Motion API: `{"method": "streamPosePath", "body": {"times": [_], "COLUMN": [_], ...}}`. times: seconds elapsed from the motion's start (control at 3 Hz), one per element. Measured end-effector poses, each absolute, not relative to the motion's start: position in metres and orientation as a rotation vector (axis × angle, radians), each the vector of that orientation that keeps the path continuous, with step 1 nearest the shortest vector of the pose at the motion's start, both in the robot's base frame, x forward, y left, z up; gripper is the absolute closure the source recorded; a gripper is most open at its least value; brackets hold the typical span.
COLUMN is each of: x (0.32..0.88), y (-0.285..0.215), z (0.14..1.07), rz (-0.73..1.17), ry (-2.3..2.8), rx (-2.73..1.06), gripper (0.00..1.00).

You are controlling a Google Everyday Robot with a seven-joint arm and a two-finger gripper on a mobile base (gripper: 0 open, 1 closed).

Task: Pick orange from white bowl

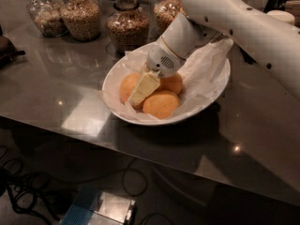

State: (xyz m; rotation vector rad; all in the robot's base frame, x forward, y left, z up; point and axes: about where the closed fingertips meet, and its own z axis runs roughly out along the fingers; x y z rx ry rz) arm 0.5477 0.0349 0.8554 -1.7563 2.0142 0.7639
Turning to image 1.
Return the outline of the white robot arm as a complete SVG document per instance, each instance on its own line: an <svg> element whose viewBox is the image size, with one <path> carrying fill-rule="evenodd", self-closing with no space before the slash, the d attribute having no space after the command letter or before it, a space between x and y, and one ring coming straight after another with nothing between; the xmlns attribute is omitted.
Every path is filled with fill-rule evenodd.
<svg viewBox="0 0 300 225"><path fill-rule="evenodd" d="M181 0L177 15L147 54L148 71L139 79L128 102L137 106L175 74L193 51L221 35L242 50L296 98L300 98L300 33L242 0Z"/></svg>

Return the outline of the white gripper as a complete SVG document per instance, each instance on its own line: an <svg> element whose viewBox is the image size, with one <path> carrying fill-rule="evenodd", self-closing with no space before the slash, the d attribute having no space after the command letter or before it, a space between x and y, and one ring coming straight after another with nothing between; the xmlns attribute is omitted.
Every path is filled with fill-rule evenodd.
<svg viewBox="0 0 300 225"><path fill-rule="evenodd" d="M132 106L140 105L160 86L160 77L173 76L186 60L178 57L160 37L153 43L146 57L146 66L150 71L144 72L133 88L128 102Z"/></svg>

